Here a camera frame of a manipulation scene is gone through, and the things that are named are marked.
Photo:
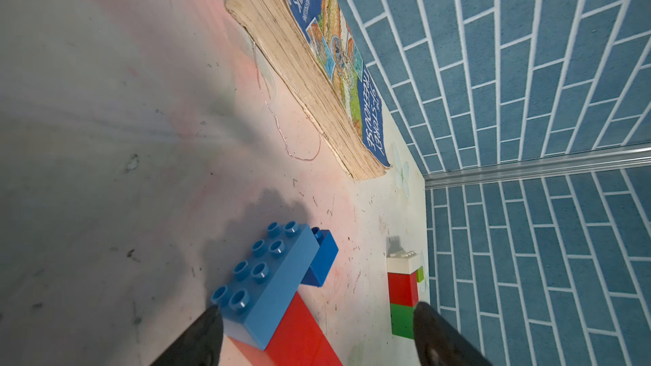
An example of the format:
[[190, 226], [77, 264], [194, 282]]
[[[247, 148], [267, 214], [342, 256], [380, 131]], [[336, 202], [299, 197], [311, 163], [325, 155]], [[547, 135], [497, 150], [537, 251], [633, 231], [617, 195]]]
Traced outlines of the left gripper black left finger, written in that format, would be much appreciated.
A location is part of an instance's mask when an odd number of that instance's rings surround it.
[[210, 306], [151, 365], [218, 365], [223, 340], [220, 309]]

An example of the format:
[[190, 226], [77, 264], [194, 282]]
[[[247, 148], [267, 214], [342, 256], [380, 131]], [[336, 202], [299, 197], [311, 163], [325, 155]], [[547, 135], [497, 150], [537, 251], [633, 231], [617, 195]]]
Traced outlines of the white long lego brick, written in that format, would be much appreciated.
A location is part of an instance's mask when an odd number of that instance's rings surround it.
[[387, 272], [394, 274], [411, 275], [420, 269], [421, 255], [415, 251], [399, 251], [388, 255]]

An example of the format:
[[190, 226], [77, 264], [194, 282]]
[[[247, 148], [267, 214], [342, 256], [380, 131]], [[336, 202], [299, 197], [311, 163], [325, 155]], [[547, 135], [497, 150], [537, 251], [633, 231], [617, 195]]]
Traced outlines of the green lego brick back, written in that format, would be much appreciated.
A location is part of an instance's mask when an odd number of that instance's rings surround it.
[[414, 339], [414, 307], [390, 304], [391, 331], [398, 337]]

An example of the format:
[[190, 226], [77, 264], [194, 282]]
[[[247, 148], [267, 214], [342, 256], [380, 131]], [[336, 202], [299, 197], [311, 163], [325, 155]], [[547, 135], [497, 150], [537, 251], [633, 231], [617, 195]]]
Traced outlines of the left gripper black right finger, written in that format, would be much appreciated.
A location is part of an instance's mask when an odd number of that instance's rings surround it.
[[418, 302], [413, 314], [415, 347], [423, 366], [491, 365], [429, 303]]

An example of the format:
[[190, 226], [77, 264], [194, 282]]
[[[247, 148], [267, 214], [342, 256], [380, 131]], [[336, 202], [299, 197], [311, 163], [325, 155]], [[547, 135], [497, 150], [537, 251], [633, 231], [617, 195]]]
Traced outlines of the lime green lego brick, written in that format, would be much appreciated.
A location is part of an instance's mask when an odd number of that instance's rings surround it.
[[424, 268], [420, 266], [419, 269], [416, 271], [416, 282], [417, 283], [422, 283], [424, 281], [425, 275], [424, 275]]

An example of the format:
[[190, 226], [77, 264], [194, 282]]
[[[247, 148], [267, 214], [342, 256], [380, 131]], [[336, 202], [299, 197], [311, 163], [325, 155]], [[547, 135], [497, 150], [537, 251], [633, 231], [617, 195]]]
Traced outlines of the red lego brick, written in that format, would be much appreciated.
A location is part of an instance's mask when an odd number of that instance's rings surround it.
[[417, 273], [388, 273], [388, 293], [391, 304], [414, 307], [419, 301]]
[[252, 365], [342, 366], [298, 293], [294, 295], [266, 349], [259, 350], [234, 338], [231, 341]]

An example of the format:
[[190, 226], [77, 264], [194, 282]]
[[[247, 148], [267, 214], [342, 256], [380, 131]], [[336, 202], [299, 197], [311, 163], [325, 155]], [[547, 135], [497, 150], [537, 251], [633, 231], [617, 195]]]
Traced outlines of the blue long lego brick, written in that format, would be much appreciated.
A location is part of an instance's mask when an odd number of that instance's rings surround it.
[[265, 237], [232, 268], [230, 281], [210, 297], [220, 309], [225, 334], [266, 349], [318, 250], [308, 225], [269, 224]]

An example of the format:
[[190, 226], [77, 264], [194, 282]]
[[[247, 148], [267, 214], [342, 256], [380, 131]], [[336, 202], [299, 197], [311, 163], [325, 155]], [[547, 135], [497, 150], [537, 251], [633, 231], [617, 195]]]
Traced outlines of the blue small lego brick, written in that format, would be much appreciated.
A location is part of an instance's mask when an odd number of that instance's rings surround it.
[[338, 246], [330, 230], [323, 230], [319, 227], [312, 227], [311, 230], [319, 244], [319, 249], [310, 267], [308, 267], [301, 284], [322, 287], [337, 257]]

